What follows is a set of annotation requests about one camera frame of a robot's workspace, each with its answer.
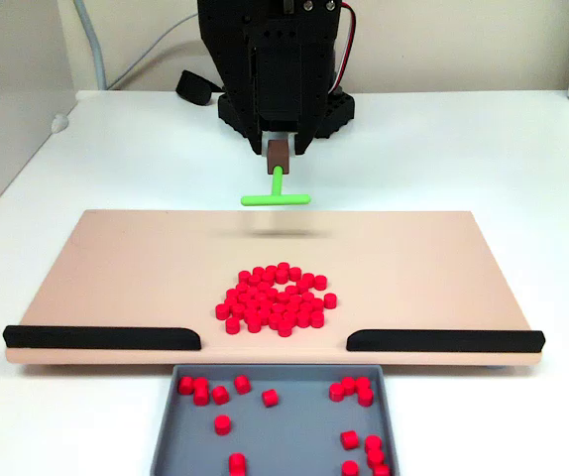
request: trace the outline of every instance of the red cylindrical block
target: red cylindrical block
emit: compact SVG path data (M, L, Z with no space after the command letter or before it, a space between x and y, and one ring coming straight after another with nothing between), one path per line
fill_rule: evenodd
M238 282L239 283L247 283L247 280L249 280L250 276L252 276L252 274L249 271L241 271L238 274Z
M295 302L289 302L285 308L288 312L298 312L300 310L300 305Z
M292 281L300 281L300 279L302 278L302 270L298 266L289 268L288 278Z
M291 312L288 310L283 314L283 320L288 322L291 327L295 327L297 325L297 312Z
M279 285L284 285L288 281L288 271L287 270L277 270L276 271L276 283Z
M311 314L301 310L297 314L297 326L301 327L302 329L305 329L309 325L311 325Z
M261 325L269 324L269 317L271 312L268 309L260 309L258 311L258 318L261 320Z
M252 390L252 384L245 375L239 375L234 379L234 387L240 395L247 394Z
M265 407L273 407L278 404L278 393L274 390L266 390L263 392L263 403Z
M249 277L249 280L247 280L247 284L248 284L250 287L255 287L255 286L259 285L259 284L261 283L261 281L262 281L262 279L261 279L260 276L258 276L258 275L252 275L252 276Z
M209 382L205 377L194 379L194 389L209 389Z
M280 337L289 337L293 333L293 326L286 319L281 319L278 323L278 335Z
M315 286L315 275L313 273L304 273L302 280L308 282L308 286L313 288Z
M225 332L228 334L238 334L241 331L241 319L230 317L225 321Z
M334 293L327 293L324 295L324 307L327 309L334 309L337 307L337 296Z
M317 275L315 281L313 282L313 287L318 291L324 291L328 286L328 280L323 275Z
M371 389L360 390L357 393L357 403L362 407L369 407L375 400L375 394Z
M355 393L355 379L353 377L344 377L342 379L342 387L344 387L344 395L353 395Z
M360 390L370 389L371 388L371 380L368 377L359 377L355 381L355 388L358 392Z
M342 476L359 476L360 467L355 461L344 461L342 463Z
M386 464L380 464L373 468L373 476L391 476L391 468Z
M340 441L344 449L355 449L360 445L360 437L353 430L340 434Z
M245 455L243 453L233 453L229 456L229 470L242 470L247 469L247 463L245 461Z
M278 326L280 325L281 320L283 320L283 315L278 314L277 312L273 312L269 316L269 329L278 330Z
M384 464L384 459L386 458L386 456L384 456L384 452L380 449L371 449L368 453L367 453L367 462L368 462L368 467L373 469L377 466L379 466L380 464Z
M266 295L268 300L276 300L278 290L276 288L269 288L266 292Z
M226 415L219 415L214 419L214 431L219 436L228 434L232 430L232 420Z
M272 305L272 312L276 314L284 314L286 311L286 306L284 304L276 303Z
M344 400L344 387L342 384L331 384L328 388L328 398L333 402L341 402Z
M229 305L227 304L218 304L216 306L216 318L218 320L225 320L227 317L229 317Z
M241 319L243 318L243 312L245 312L245 307L242 304L232 305L232 317Z
M198 407L205 407L209 404L209 390L207 390L207 387L194 389L194 404Z
M311 287L310 282L305 281L304 279L298 281L295 285L297 286L297 291L300 294L306 293L309 290L309 288Z
M324 325L324 312L320 312L319 310L315 310L311 313L311 327L315 327L319 329Z
M376 434L371 434L366 437L364 442L364 448L366 448L366 452L368 453L372 449L382 449L382 439L379 438Z
M216 405L225 405L229 402L229 392L222 385L214 387L212 390L212 400Z
M276 296L276 302L279 302L280 304L288 303L288 294L287 293L278 293L278 295Z
M273 286L276 282L276 272L275 271L265 271L261 276L263 283L269 286Z
M187 375L181 377L178 381L178 392L181 395L191 395L194 392L194 379Z
M319 297L316 297L311 301L311 306L313 307L313 310L324 310L324 301Z
M252 334L260 332L262 328L263 326L261 324L261 319L257 314L254 314L247 318L247 330L249 330Z
M258 318L258 312L255 309L246 307L245 312L243 312L243 319L245 319L245 323L249 323L249 319L252 317Z

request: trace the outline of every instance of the red cylinder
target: red cylinder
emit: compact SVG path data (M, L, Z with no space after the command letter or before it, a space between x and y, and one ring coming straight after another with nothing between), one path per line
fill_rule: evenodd
M360 467L355 461L344 461L342 463L342 476L359 476Z
M266 390L263 392L263 403L265 407L273 407L278 404L278 393L274 390Z
M216 318L218 320L225 320L227 317L229 317L229 305L227 304L218 304L216 306Z
M216 405L225 405L229 402L229 392L222 385L212 389L212 400Z
M311 314L301 310L297 314L297 326L301 327L302 329L305 329L309 325L311 325Z
M230 317L225 321L225 332L238 334L241 331L241 320L238 317Z
M249 280L250 276L252 276L252 274L249 271L241 271L238 274L238 282L247 283L247 280Z
M340 441L344 449L355 449L360 445L360 437L353 430L344 431L340 434Z
M245 461L245 455L243 453L232 453L229 456L229 470L242 470L247 469L247 463Z
M280 337L289 337L293 333L293 326L286 319L281 319L278 324L278 335Z
M317 275L315 277L315 281L313 282L313 286L318 291L324 291L326 289L326 287L328 286L328 280L323 275Z
M328 398L333 402L341 402L344 400L344 387L342 384L331 384L328 388Z
M380 464L373 468L373 476L391 476L391 468L386 464Z
M245 307L242 304L232 305L232 317L242 319L243 312L245 312Z
M181 395L191 395L194 392L194 379L189 376L181 377L178 381L178 392Z
M288 281L288 271L287 270L277 270L276 271L276 283L279 285L285 285Z
M219 415L214 419L214 431L219 436L228 434L232 430L232 420L226 415Z
M366 437L364 441L364 447L366 448L366 452L368 453L372 449L382 449L382 439L379 438L376 434L371 434Z
M324 325L324 312L315 310L311 313L311 327L319 329Z
M194 404L198 407L205 407L209 404L209 391L207 387L198 387L194 389Z
M377 466L379 466L380 464L384 464L384 459L386 458L386 456L384 456L384 452L380 449L371 449L368 453L367 453L367 462L368 462L368 467L373 469Z
M302 270L298 266L289 268L288 278L292 281L300 281L300 278L302 278Z
M246 375L239 375L234 379L234 387L239 395L245 395L252 390L252 384Z
M353 377L344 377L342 379L342 387L344 387L344 395L353 395L355 393L355 379Z
M334 309L337 307L337 296L334 293L327 293L324 295L324 307L327 309Z
M257 314L254 314L247 318L247 330L252 334L256 334L261 331L263 326L261 325L261 319Z
M373 400L375 399L375 394L371 389L364 389L360 390L357 393L357 402L362 407L369 407L373 404Z

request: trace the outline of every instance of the white wall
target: white wall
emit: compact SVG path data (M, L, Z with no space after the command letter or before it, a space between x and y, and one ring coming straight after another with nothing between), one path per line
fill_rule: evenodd
M165 28L196 11L196 0L86 2L109 80ZM90 50L73 3L58 3L75 86L93 88ZM351 5L359 29L343 83L349 91L568 85L569 0L351 0ZM218 80L197 22L179 28L124 88L173 90L184 68Z
M73 104L56 3L0 1L0 193Z

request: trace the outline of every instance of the white cable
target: white cable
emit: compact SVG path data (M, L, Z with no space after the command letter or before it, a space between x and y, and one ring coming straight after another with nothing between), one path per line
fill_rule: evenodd
M163 33L160 37L158 37L158 38L155 40L155 42L152 43L152 44L150 45L150 47L149 47L147 50L145 50L137 59L135 59L135 61L133 61L133 63L132 63L130 66L128 66L128 67L126 68L126 70L125 70L124 72L122 72L119 76L117 76L117 79L115 79L113 82L111 82L111 83L108 85L108 89L112 89L113 87L115 87L115 84L117 84L119 81L121 81L121 80L126 76L126 74L128 74L137 64L139 64L140 61L143 60L143 59L148 55L148 53L151 52L151 51L153 50L153 48L154 48L163 38L165 38L165 37L168 35L168 33L170 33L172 30L174 30L174 29L175 29L176 27L178 27L179 25L185 23L187 20L191 20L192 18L197 17L197 16L198 16L198 13L192 13L191 15L188 15L187 17L185 17L185 18L179 20L179 21L176 22L174 25L172 25L171 27L169 27L169 28L166 30L166 32Z

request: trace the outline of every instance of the black rubber edge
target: black rubber edge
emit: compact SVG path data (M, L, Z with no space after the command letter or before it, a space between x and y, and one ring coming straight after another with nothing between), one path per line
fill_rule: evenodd
M535 354L544 342L539 330L363 329L348 337L346 350Z
M183 327L8 325L3 338L10 349L201 350Z

